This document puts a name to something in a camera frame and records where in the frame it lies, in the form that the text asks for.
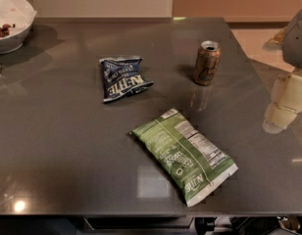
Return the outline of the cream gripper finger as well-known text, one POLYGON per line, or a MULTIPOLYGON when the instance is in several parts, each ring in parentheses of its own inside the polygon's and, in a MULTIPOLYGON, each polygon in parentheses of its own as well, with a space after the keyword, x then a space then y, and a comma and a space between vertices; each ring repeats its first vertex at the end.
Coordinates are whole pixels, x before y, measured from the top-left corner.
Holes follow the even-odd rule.
POLYGON ((263 129, 271 134, 284 131, 302 112, 302 70, 280 74, 273 86, 263 129))

